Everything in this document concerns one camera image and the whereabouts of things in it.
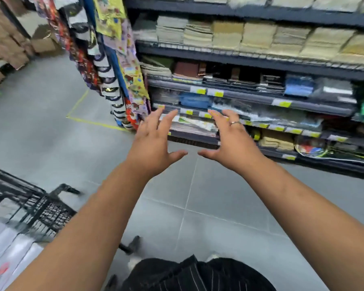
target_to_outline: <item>finger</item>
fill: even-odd
[[[186,150],[178,150],[178,151],[169,153],[168,156],[170,158],[171,164],[181,160],[182,157],[187,155],[187,153],[188,152]]]
[[[219,150],[207,150],[203,149],[198,152],[198,155],[203,156],[205,158],[216,160],[217,161],[217,155]]]
[[[147,123],[145,121],[141,121],[137,129],[136,136],[141,137],[141,136],[146,136],[147,134],[148,134]]]
[[[157,110],[151,112],[151,114],[147,117],[146,121],[149,133],[154,132],[158,129],[159,118],[163,113],[163,109],[164,107],[158,108]]]
[[[231,124],[232,122],[240,121],[239,115],[236,112],[234,112],[233,110],[225,109],[222,111],[222,113],[224,115],[226,115],[227,117],[229,117],[229,124]],[[244,126],[239,123],[232,124],[231,129],[245,130]]]
[[[209,114],[213,117],[214,121],[220,133],[226,132],[229,129],[229,123],[226,117],[224,117],[220,112],[216,110],[208,110]]]
[[[165,117],[162,118],[162,121],[158,127],[158,133],[161,137],[166,137],[168,132],[170,131],[171,124],[173,123],[173,118],[178,114],[178,109],[169,112]]]

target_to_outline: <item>person's right arm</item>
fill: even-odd
[[[202,150],[241,175],[331,291],[364,291],[364,225],[266,158],[232,111],[210,111],[221,147]]]

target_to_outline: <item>person's left arm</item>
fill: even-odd
[[[7,291],[101,289],[145,185],[187,154],[167,152],[167,134],[177,111],[158,126],[161,113],[158,109],[141,123],[126,160]]]

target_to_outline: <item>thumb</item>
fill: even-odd
[[[216,160],[217,158],[217,154],[218,154],[218,150],[200,150],[198,152],[198,155],[201,155],[205,158],[211,159],[211,160]]]
[[[181,160],[182,157],[184,157],[185,155],[187,155],[187,151],[185,151],[185,150],[178,150],[178,151],[171,152],[168,154],[171,164]]]

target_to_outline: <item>black pants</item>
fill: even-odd
[[[181,263],[150,258],[139,262],[124,281],[122,291],[275,291],[253,268],[231,258],[208,263],[191,256]]]

